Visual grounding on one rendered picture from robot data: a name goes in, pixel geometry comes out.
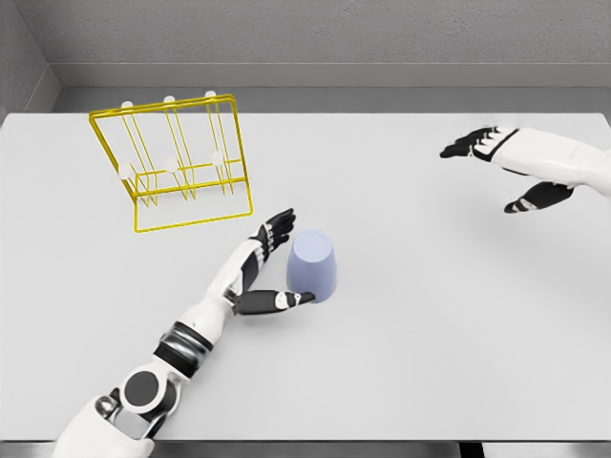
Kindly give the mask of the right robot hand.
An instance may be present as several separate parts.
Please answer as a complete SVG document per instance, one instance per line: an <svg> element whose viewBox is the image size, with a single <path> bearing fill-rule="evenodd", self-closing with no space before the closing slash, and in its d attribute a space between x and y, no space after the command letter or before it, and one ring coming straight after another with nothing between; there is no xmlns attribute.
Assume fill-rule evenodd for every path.
<svg viewBox="0 0 611 458"><path fill-rule="evenodd" d="M501 126L474 130L446 146L442 158L474 157L505 171L535 177L539 183L509 202L506 214L546 209L571 197L578 186L592 184L588 145L531 128Z"/></svg>

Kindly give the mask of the lavender plastic cup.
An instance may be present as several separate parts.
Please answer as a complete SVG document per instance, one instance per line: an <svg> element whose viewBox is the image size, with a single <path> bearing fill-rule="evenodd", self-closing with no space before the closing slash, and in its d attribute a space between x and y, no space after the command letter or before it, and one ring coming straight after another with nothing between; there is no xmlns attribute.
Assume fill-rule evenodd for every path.
<svg viewBox="0 0 611 458"><path fill-rule="evenodd" d="M311 293L315 302L324 302L337 284L337 263L330 237L308 229L293 240L287 262L286 283L295 293Z"/></svg>

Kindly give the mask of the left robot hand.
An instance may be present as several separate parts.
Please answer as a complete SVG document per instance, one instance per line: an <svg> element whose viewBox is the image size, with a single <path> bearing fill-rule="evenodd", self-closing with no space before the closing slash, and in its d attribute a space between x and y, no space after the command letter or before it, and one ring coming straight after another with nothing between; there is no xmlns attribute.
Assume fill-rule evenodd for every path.
<svg viewBox="0 0 611 458"><path fill-rule="evenodd" d="M296 215L292 208L271 217L231 253L207 288L203 303L233 315L267 315L314 302L311 292L254 290L252 285L270 255L289 241Z"/></svg>

